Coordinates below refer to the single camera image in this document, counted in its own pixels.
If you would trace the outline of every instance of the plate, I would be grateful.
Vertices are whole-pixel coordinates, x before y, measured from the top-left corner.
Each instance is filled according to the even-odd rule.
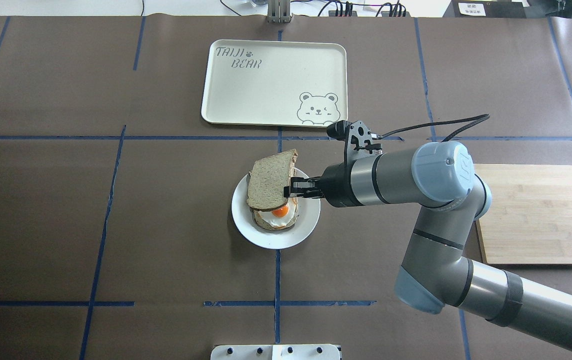
[[[309,177],[298,168],[295,168],[295,176]],[[248,241],[266,249],[286,249],[301,243],[313,232],[320,219],[321,202],[318,198],[298,198],[299,218],[295,225],[286,230],[271,231],[257,226],[252,210],[246,202],[249,179],[250,175],[246,175],[240,180],[231,202],[233,221]]]

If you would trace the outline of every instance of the label sticker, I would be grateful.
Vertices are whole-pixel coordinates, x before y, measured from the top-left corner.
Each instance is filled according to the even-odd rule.
[[[467,4],[466,2],[460,2],[459,13],[469,16],[486,16],[484,4]]]

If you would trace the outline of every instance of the fried egg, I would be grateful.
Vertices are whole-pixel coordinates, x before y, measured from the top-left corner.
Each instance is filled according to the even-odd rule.
[[[289,198],[286,205],[272,211],[257,211],[256,214],[273,228],[286,228],[293,217],[297,216],[297,198]]]

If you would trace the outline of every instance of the sandwich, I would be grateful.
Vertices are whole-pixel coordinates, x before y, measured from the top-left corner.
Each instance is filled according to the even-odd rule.
[[[297,150],[288,150],[254,162],[248,182],[246,203],[260,228],[284,230],[295,225],[297,198],[285,198],[284,187],[295,175]]]

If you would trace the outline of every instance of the bear cartoon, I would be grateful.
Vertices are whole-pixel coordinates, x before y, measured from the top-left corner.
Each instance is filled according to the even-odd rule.
[[[330,92],[325,96],[313,96],[310,92],[302,92],[299,96],[301,104],[297,110],[297,118],[303,124],[329,125],[341,116],[337,109],[337,95]]]

